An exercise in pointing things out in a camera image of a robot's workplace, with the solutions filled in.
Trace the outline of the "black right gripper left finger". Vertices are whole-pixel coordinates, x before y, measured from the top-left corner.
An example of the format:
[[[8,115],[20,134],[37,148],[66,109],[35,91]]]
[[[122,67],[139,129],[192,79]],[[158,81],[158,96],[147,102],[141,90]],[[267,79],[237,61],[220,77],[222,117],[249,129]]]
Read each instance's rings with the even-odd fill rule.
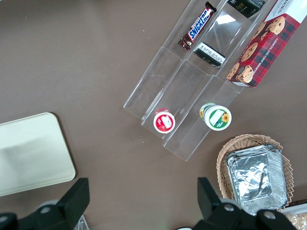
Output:
[[[56,203],[18,221],[20,230],[72,230],[90,202],[89,180],[80,178]]]

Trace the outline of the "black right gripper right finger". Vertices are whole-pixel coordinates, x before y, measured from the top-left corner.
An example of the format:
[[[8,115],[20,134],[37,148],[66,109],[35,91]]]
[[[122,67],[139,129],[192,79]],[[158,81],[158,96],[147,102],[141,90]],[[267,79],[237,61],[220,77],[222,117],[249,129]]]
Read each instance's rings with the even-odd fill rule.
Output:
[[[206,177],[199,177],[198,204],[203,216],[195,230],[257,230],[256,218],[231,203],[223,203]]]

